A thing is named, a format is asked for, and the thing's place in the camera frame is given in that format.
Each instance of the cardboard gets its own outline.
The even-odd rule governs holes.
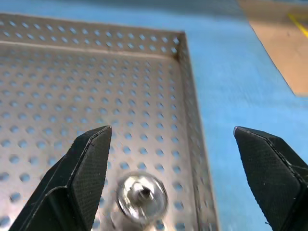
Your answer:
[[[308,96],[308,5],[238,0],[294,94]]]

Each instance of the perforated sheet metal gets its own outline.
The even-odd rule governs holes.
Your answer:
[[[104,124],[113,135],[93,230],[110,230],[117,180],[137,169],[169,196],[152,230],[218,229],[184,33],[0,18],[0,230],[74,138]]]

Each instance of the blue table surface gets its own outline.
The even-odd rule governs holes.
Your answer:
[[[10,0],[1,11],[185,30],[223,231],[270,231],[234,126],[281,136],[308,162],[308,100],[285,83],[235,0]]]

